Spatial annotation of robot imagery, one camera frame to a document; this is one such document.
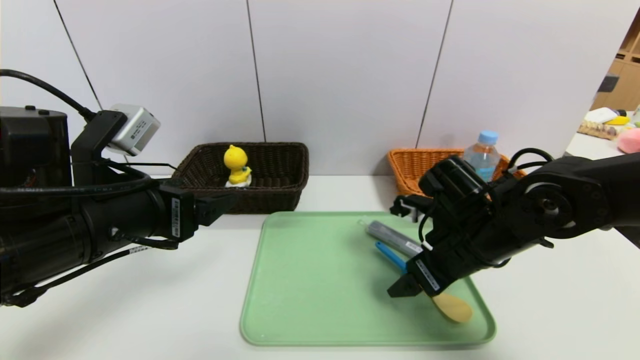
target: white wall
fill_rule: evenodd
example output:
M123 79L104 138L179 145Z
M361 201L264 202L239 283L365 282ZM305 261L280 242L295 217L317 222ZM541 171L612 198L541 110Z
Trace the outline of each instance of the white wall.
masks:
M177 165L198 143L263 140L245 0L58 4L103 106L141 104L163 123L133 161ZM386 152L417 140L448 5L250 0L267 140L307 143L313 174L387 172ZM97 109L54 3L2 6L2 67ZM508 156L561 154L638 6L454 0L419 146L464 147L494 129ZM72 137L83 126L27 83L4 78L1 95L67 112Z
M177 166L200 143L264 141L244 0L58 6L103 107L139 104L162 123L131 161Z
M385 174L415 147L450 0L250 0L267 141L311 174Z
M53 1L3 0L0 26L3 69L31 74L83 106L100 110ZM66 113L71 142L84 128L84 120L71 106L45 90L18 79L3 77L1 81L3 106L35 105ZM111 157L123 160L121 156Z
M454 0L419 147L561 155L640 6L638 0Z

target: green tray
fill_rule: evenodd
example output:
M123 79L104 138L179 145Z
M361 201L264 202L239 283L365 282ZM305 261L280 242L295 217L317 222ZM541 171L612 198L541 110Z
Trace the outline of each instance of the green tray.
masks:
M426 295L392 299L400 271L358 219L367 216L417 237L417 226L387 213L275 213L262 226L241 332L260 346L476 345L495 322L471 279L447 292L474 314L454 323Z

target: yellow object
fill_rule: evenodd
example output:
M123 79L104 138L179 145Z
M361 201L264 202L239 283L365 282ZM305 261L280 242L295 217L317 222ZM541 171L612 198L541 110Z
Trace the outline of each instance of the yellow object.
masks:
M469 304L459 297L448 293L441 293L431 298L436 307L448 318L455 322L468 322L474 311Z
M630 122L631 119L626 116L619 116L605 122L605 125L625 125L627 122Z
M225 151L225 166L231 170L229 182L232 185L247 183L251 176L251 169L246 166L247 160L246 153L239 147L229 145Z

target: wicker basket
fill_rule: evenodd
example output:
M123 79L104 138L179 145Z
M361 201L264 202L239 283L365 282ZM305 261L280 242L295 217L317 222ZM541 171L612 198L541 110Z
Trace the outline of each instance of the wicker basket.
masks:
M246 188L225 188L230 170L224 164L229 145L241 147L252 170ZM180 188L197 197L215 197L230 192L241 194L231 214L270 214L292 211L300 201L309 177L309 152L303 143L208 143L196 146L182 160L172 178Z
M463 149L395 149L388 154L389 163L394 169L396 183L400 195L422 195L418 181L424 173L441 160L451 155L462 157ZM509 165L509 159L502 155L500 163L495 167L493 179L502 175L502 171ZM525 172L518 171L516 177L522 177Z

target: yellow duck figure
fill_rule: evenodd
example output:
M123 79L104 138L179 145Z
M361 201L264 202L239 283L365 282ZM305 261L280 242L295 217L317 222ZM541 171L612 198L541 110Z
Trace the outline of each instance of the yellow duck figure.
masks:
M246 166L247 157L244 150L233 145L225 152L225 166L231 170L229 181L225 187L241 188L251 185L251 169Z

